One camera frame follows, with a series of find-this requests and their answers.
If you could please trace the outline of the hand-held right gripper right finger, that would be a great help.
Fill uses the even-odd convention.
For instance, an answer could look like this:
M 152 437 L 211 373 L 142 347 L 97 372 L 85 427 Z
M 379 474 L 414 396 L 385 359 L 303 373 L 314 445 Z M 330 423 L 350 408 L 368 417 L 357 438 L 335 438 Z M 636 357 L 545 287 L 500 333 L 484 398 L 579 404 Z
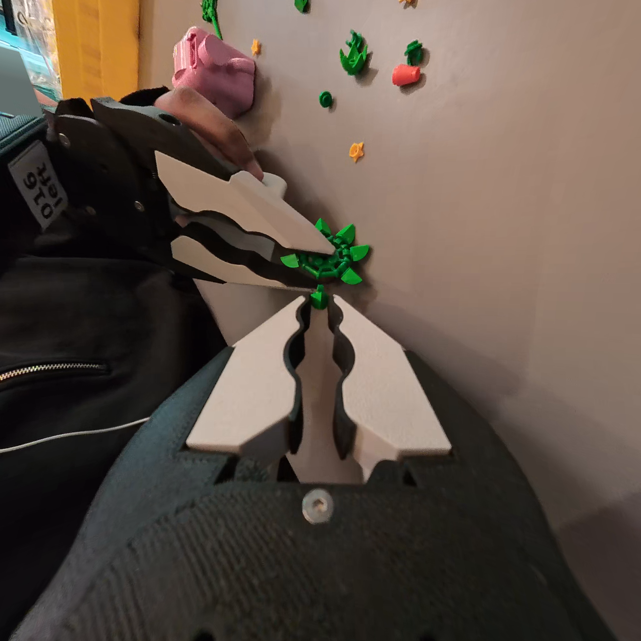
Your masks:
M 339 295 L 331 297 L 332 357 L 341 371 L 333 438 L 368 482 L 382 461 L 442 457 L 452 445 L 403 346 Z

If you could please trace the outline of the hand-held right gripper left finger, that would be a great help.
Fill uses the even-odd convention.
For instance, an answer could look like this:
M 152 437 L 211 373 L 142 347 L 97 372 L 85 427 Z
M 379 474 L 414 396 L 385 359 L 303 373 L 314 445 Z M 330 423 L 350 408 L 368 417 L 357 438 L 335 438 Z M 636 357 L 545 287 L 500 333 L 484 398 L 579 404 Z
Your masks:
M 308 297 L 299 296 L 231 347 L 186 440 L 193 451 L 265 464 L 296 454 L 303 434 L 302 383 Z

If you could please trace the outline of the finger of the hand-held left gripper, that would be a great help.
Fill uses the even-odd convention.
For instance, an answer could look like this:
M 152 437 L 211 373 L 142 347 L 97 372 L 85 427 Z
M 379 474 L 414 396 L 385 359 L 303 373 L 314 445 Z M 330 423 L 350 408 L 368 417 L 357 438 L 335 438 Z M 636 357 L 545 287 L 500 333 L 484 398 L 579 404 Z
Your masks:
M 330 255 L 333 245 L 282 196 L 252 174 L 223 180 L 155 151 L 158 177 L 176 204 L 193 213 L 217 212 L 246 233 L 266 236 L 295 252 Z
M 288 290 L 313 290 L 305 274 L 266 259 L 252 249 L 238 248 L 201 222 L 190 222 L 171 243 L 172 258 L 223 283 Z

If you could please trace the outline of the person's left forearm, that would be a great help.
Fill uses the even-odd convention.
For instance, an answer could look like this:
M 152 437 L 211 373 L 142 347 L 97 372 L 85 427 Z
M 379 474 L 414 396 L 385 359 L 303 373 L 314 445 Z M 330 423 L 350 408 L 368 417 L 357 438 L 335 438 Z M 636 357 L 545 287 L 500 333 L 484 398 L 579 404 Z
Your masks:
M 155 106 L 156 101 L 163 95 L 169 93 L 169 88 L 160 86 L 156 88 L 147 88 L 136 90 L 121 98 L 119 101 L 126 106 L 149 107 Z

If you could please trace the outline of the person's left hand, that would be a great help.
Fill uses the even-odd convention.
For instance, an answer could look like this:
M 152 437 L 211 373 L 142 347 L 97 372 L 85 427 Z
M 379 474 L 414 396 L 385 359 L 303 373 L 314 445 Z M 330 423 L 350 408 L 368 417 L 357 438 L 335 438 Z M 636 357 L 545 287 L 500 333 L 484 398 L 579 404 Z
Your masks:
M 263 170 L 241 130 L 197 91 L 188 86 L 172 89 L 158 97 L 155 106 L 185 124 L 212 155 L 263 181 Z

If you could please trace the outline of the yellow storage bin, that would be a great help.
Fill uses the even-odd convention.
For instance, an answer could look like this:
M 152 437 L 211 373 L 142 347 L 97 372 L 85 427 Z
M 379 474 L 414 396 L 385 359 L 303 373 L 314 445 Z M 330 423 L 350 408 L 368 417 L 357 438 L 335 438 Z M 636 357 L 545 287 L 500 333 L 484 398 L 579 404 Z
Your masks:
M 138 89 L 140 1 L 53 1 L 52 12 L 64 99 Z

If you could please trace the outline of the person's black jacket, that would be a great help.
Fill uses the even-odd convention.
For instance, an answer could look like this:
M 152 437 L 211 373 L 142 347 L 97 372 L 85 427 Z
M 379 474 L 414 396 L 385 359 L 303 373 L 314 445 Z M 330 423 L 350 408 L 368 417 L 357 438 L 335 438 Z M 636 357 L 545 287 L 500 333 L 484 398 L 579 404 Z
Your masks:
M 60 219 L 1 275 L 1 639 L 145 420 L 227 346 L 195 283 Z

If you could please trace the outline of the pink toy box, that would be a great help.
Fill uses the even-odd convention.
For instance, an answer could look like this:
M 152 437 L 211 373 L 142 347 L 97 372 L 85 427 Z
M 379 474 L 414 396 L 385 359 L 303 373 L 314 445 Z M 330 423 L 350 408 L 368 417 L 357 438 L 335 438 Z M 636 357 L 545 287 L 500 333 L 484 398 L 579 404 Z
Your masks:
M 254 103 L 254 60 L 205 29 L 191 27 L 173 50 L 173 88 L 188 86 L 230 119 Z

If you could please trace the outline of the green toy stem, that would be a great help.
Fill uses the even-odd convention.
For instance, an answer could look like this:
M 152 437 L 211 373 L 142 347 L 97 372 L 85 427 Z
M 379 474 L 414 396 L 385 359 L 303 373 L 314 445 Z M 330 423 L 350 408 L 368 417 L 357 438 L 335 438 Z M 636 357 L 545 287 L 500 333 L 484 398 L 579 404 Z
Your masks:
M 200 5 L 202 19 L 213 27 L 216 37 L 223 40 L 218 17 L 218 1 L 201 1 Z

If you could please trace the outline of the green toy sprout piece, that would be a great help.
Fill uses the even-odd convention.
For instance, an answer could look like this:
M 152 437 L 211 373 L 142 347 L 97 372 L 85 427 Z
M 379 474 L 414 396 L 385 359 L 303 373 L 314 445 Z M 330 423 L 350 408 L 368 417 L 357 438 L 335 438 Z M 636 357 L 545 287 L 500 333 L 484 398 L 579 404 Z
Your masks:
M 354 29 L 346 41 L 348 52 L 339 51 L 341 67 L 349 76 L 357 76 L 364 69 L 368 57 L 368 46 L 363 35 Z

